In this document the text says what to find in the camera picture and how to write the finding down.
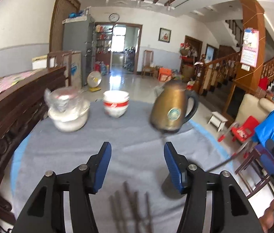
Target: framed picture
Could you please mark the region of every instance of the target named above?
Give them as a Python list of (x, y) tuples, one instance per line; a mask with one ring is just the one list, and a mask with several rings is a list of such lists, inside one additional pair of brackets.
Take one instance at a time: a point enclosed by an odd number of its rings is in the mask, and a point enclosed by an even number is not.
[(171, 30), (160, 28), (160, 35), (158, 37), (158, 40), (169, 43), (169, 41), (171, 40), (171, 33)]

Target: beige armchair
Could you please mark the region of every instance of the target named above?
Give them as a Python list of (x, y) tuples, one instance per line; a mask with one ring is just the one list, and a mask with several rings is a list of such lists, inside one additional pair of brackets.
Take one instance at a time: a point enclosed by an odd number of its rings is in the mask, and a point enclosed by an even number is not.
[(273, 110), (274, 103), (268, 99), (245, 94), (235, 121), (243, 124), (249, 116), (253, 116), (261, 123)]

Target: gold kettle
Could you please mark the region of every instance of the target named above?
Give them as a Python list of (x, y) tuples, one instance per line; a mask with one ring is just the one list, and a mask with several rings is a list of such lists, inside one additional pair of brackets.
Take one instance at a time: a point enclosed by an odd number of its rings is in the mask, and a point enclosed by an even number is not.
[[(188, 100), (193, 98), (193, 108), (186, 115)], [(177, 132), (181, 126), (195, 114), (199, 105), (199, 97), (195, 91), (186, 89), (186, 84), (178, 80), (170, 80), (163, 86), (152, 107), (150, 122), (161, 131)]]

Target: metal screw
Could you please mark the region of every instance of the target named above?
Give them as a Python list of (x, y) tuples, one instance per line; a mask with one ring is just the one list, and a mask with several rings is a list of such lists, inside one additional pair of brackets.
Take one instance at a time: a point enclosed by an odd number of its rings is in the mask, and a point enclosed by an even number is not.
[(189, 165), (189, 169), (192, 171), (195, 171), (197, 169), (197, 166), (194, 164)]
[(84, 171), (84, 170), (86, 170), (88, 168), (88, 166), (86, 165), (86, 164), (81, 164), (80, 166), (79, 166), (79, 170), (81, 170), (81, 171)]
[(231, 174), (228, 171), (223, 171), (222, 175), (225, 177), (230, 177)]
[(46, 177), (51, 177), (52, 176), (52, 174), (53, 174), (54, 172), (53, 171), (46, 171), (46, 173), (45, 173), (45, 176)]

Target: calendar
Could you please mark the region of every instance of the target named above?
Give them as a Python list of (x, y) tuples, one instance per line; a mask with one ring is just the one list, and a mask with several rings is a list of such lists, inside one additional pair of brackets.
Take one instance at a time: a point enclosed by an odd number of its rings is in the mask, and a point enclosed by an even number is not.
[(259, 31), (252, 28), (244, 30), (241, 63), (256, 67), (259, 50)]

